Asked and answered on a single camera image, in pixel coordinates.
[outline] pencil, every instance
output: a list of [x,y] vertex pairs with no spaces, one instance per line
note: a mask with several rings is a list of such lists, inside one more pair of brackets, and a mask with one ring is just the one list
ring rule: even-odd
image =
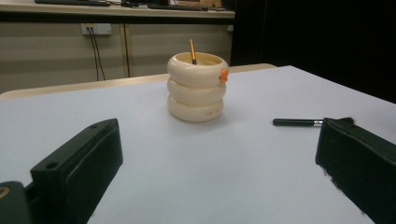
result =
[[192,64],[197,64],[197,59],[195,58],[195,50],[194,50],[194,44],[192,43],[192,39],[190,39],[190,49],[191,49]]

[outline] power outlet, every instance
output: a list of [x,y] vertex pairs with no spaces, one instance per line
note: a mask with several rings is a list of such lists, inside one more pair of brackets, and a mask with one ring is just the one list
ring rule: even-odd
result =
[[81,31],[83,35],[89,35],[88,29],[93,29],[95,35],[111,35],[110,23],[82,23]]

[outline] dark background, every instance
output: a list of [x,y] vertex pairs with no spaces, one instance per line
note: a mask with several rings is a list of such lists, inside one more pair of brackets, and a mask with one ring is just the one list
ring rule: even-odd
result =
[[231,65],[293,65],[396,103],[396,1],[238,0]]

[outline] orange sticker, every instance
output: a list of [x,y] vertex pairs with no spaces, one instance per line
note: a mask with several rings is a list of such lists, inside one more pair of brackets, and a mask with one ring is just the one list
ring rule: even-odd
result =
[[221,68],[220,82],[228,81],[228,70],[225,68]]

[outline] table edge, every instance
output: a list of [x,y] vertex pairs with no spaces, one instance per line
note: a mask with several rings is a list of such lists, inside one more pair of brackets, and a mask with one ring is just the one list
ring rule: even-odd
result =
[[[250,65],[232,66],[230,67],[230,73],[247,72],[247,71],[254,71],[260,69],[267,69],[267,68],[275,68],[275,66],[269,63],[257,63]],[[168,78],[169,78],[168,74],[159,74],[159,75],[151,75],[145,77],[127,77],[127,78],[119,78],[119,79],[112,79],[106,81],[95,81],[95,82],[85,82],[85,83],[69,84],[62,86],[49,86],[49,87],[32,88],[25,90],[6,91],[0,94],[0,100],[15,99],[15,98],[51,94],[51,93],[65,92],[65,91],[83,91],[83,90],[117,87],[117,86],[125,86],[125,85],[136,85],[142,83],[166,81]]]

